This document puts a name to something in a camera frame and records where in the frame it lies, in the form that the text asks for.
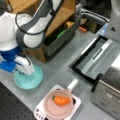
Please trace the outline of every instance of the blue bowl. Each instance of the blue bowl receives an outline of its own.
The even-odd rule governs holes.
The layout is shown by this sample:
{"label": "blue bowl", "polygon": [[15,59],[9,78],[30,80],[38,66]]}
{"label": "blue bowl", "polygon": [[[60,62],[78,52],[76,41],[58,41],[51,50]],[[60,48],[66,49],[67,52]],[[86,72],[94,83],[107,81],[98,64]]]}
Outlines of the blue bowl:
{"label": "blue bowl", "polygon": [[34,66],[35,72],[31,75],[21,74],[19,71],[16,71],[14,76],[15,84],[22,89],[33,89],[36,88],[43,79],[42,69],[38,66]]}

